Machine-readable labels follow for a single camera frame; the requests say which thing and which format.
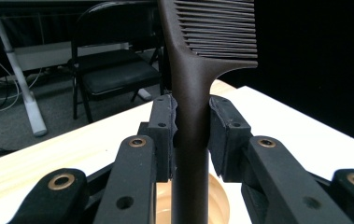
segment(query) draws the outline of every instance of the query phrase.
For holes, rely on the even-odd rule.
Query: comb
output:
[[[250,0],[159,0],[177,101],[172,223],[208,223],[209,90],[222,74],[257,66]]]

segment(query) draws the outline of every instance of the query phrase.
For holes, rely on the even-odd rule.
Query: table surface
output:
[[[212,93],[231,100],[254,135],[280,140],[309,172],[331,179],[335,170],[354,168],[353,138],[249,87],[235,90],[216,81]],[[136,134],[150,110],[147,103],[0,158],[0,223],[12,218],[43,175],[63,167],[90,175],[113,162],[120,142]],[[230,223],[249,222],[241,185],[220,183],[231,206]]]

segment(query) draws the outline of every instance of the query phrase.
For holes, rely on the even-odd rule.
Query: gray floor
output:
[[[40,77],[31,88],[48,129],[48,133],[44,136],[34,137],[21,97],[10,109],[0,112],[0,148],[19,150],[87,125],[83,105],[78,106],[78,119],[72,118],[71,85],[69,73],[57,70]],[[9,95],[13,95],[15,87],[14,85],[9,87],[11,88]],[[145,90],[152,95],[152,98],[160,95],[159,86],[152,86]],[[4,97],[5,94],[5,89],[0,89],[0,97]],[[145,103],[140,97],[136,97],[131,103],[132,96],[131,92],[99,102],[90,102],[93,119],[104,119]],[[14,99],[7,100],[4,107],[10,105]]]

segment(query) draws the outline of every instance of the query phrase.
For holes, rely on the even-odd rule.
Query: chair leg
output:
[[[75,77],[72,78],[72,94],[73,94],[73,110],[74,110],[74,119],[78,118],[78,85],[77,85],[77,79]]]
[[[135,100],[136,95],[138,94],[139,89],[134,92],[133,98],[131,98],[131,102]]]
[[[86,112],[87,121],[89,123],[92,123],[92,112],[89,106],[89,97],[87,96],[83,84],[81,83],[81,80],[79,80],[79,77],[77,79],[77,82],[78,82],[78,88],[80,89],[80,95],[81,95],[81,100],[83,101],[84,110]]]
[[[160,79],[159,87],[160,87],[160,95],[164,95],[164,85],[161,79]]]

